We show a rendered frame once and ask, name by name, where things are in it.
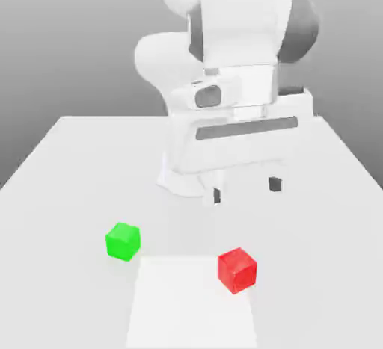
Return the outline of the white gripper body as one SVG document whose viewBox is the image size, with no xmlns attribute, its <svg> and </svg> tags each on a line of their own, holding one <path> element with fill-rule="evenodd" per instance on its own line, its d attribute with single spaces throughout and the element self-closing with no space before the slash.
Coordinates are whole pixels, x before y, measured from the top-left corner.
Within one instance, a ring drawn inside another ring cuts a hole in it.
<svg viewBox="0 0 383 349">
<path fill-rule="evenodd" d="M 289 158 L 307 138 L 313 120 L 309 91 L 279 96 L 266 116 L 238 121 L 229 114 L 186 125 L 178 146 L 178 171 L 199 173 Z"/>
</svg>

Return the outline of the small red cube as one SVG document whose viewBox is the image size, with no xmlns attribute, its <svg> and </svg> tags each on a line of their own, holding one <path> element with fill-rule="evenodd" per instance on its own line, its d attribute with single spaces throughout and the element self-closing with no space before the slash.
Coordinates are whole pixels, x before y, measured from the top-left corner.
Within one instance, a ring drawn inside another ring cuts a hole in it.
<svg viewBox="0 0 383 349">
<path fill-rule="evenodd" d="M 237 294 L 256 284 L 257 262 L 241 247 L 221 254 L 218 279 L 232 294 Z"/>
</svg>

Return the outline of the small green cube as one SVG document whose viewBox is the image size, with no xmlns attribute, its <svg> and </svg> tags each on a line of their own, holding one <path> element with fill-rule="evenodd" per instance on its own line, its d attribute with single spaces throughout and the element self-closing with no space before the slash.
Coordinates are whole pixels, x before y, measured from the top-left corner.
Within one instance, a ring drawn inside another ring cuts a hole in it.
<svg viewBox="0 0 383 349">
<path fill-rule="evenodd" d="M 136 226 L 117 223 L 105 236 L 107 254 L 129 262 L 141 247 L 141 233 Z"/>
</svg>

